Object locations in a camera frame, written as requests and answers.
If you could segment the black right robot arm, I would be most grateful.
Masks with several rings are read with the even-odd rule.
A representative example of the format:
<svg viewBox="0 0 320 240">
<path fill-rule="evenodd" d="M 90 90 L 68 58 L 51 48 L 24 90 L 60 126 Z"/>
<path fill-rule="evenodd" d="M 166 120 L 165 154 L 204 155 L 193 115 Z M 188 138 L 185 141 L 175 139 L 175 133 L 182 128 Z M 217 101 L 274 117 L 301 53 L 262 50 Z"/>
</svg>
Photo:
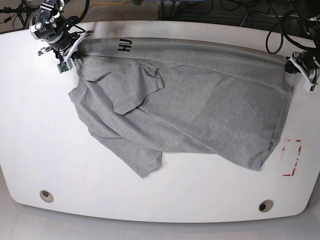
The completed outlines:
<svg viewBox="0 0 320 240">
<path fill-rule="evenodd" d="M 79 57 L 79 44 L 85 37 L 93 34 L 92 30 L 86 31 L 78 26 L 89 10 L 90 1 L 85 2 L 84 10 L 79 17 L 65 18 L 63 9 L 67 3 L 67 0 L 44 0 L 29 24 L 34 39 L 48 44 L 48 47 L 38 51 L 38 55 L 53 51 L 58 60 L 57 67 L 60 73 L 72 69 L 72 60 Z"/>
</svg>

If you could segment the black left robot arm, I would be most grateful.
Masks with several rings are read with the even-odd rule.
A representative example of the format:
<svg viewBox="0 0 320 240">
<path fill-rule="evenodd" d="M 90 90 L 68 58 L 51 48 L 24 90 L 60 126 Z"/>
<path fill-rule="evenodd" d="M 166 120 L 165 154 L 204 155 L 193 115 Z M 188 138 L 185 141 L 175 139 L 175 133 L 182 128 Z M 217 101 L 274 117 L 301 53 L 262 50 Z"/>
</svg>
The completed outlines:
<svg viewBox="0 0 320 240">
<path fill-rule="evenodd" d="M 290 37 L 286 39 L 302 50 L 287 58 L 287 73 L 301 73 L 305 79 L 304 88 L 313 92 L 320 78 L 320 2 L 318 0 L 291 0 L 290 4 L 298 19 L 302 21 L 305 33 L 313 40 L 315 47 L 306 47 Z"/>
</svg>

